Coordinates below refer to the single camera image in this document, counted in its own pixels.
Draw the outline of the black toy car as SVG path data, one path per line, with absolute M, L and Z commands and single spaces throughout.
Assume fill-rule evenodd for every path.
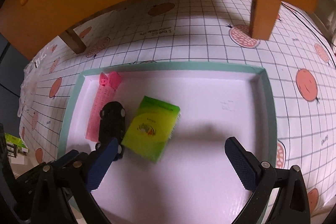
M 126 111 L 120 102 L 112 101 L 108 102 L 100 110 L 99 116 L 100 127 L 98 132 L 98 142 L 95 145 L 95 149 L 99 149 L 103 144 L 108 144 L 114 138 L 117 139 L 117 155 L 113 161 L 118 161 L 122 159 L 125 151 L 125 148 L 121 143 L 126 132 Z

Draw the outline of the clear plastic bag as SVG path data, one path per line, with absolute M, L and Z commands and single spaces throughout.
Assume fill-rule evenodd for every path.
M 33 104 L 33 99 L 37 90 L 37 82 L 40 73 L 40 59 L 34 57 L 24 68 L 24 79 L 21 84 L 19 107 L 17 116 L 21 117 L 24 110 L 29 110 Z

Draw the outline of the white teal tray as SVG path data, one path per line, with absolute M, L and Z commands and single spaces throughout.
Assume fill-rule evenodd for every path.
M 114 100 L 130 124 L 143 97 L 180 108 L 158 162 L 126 149 L 93 197 L 112 223 L 231 223 L 250 197 L 224 143 L 235 137 L 260 161 L 276 161 L 277 126 L 264 68 L 227 63 L 115 66 Z

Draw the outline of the pink hair rollers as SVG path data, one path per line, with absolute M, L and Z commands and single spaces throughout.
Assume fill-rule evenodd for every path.
M 121 76 L 117 72 L 100 73 L 98 83 L 99 86 L 94 97 L 85 136 L 86 139 L 95 142 L 98 142 L 99 136 L 100 111 L 108 102 L 112 101 L 121 83 Z

